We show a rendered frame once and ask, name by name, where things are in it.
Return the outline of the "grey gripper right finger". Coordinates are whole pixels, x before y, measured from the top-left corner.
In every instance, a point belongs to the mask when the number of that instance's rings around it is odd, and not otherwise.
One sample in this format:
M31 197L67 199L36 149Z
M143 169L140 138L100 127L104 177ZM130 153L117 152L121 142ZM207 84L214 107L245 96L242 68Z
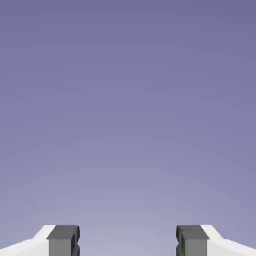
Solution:
M223 238L209 224L177 225L176 256L256 256L256 249Z

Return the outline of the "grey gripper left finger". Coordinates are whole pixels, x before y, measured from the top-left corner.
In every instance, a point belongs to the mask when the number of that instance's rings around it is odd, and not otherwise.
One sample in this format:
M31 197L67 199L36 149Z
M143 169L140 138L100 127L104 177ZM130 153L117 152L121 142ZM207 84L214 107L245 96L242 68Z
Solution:
M80 256L80 227L47 224L33 238L0 249L0 256Z

